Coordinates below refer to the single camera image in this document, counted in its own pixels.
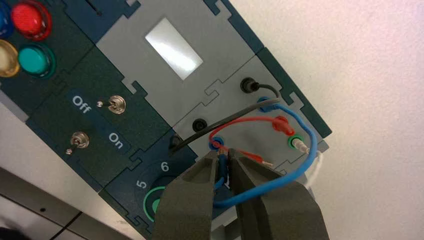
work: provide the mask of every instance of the black socket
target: black socket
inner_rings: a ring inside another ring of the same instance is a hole
[[[208,124],[206,123],[205,120],[198,118],[196,120],[193,121],[193,131],[195,131],[196,133],[199,132],[200,130],[206,128],[208,126]]]
[[[183,141],[183,139],[178,136],[177,134],[173,135],[171,139],[169,140],[169,147],[168,149],[173,149],[175,146],[180,144]]]
[[[246,77],[241,81],[240,88],[244,93],[250,94],[259,90],[259,83],[251,77]]]

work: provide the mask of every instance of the white wire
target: white wire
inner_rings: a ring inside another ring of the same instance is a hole
[[[320,151],[316,151],[316,158],[314,162],[316,162],[315,168],[312,170],[312,174],[307,178],[306,183],[304,184],[305,188],[310,188],[315,180],[317,179],[318,174],[320,173],[321,166],[323,165],[324,154]]]

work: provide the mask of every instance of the button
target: button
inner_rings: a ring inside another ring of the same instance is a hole
[[[10,16],[11,9],[0,0],[0,39],[5,39],[13,33],[13,24]]]
[[[12,77],[18,71],[18,52],[9,42],[0,39],[0,77]]]
[[[46,56],[35,47],[22,49],[19,52],[19,63],[30,74],[42,74],[48,67]]]
[[[3,13],[3,8],[1,8],[1,10],[0,10],[0,29],[2,29],[3,28],[3,25],[5,25],[5,21],[4,21],[4,19],[5,19],[5,14]]]
[[[161,195],[164,193],[164,190],[164,186],[155,187],[148,191],[144,197],[143,210],[147,218],[152,222],[155,221],[156,210],[158,209],[158,205],[161,201]]]
[[[24,0],[11,11],[11,19],[16,29],[27,39],[41,41],[52,30],[52,17],[47,9],[34,0]]]
[[[30,43],[21,48],[18,61],[25,72],[38,78],[51,76],[56,68],[52,51],[38,43]]]

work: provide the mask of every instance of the number 6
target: number 6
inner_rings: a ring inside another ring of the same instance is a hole
[[[170,167],[168,166],[168,163],[166,161],[162,162],[160,167],[162,168],[162,171],[164,171],[164,172],[168,172],[169,169],[170,169]]]

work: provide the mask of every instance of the blue push button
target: blue push button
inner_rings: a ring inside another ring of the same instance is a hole
[[[11,8],[0,0],[0,39],[5,39],[13,33],[13,24],[11,21]]]

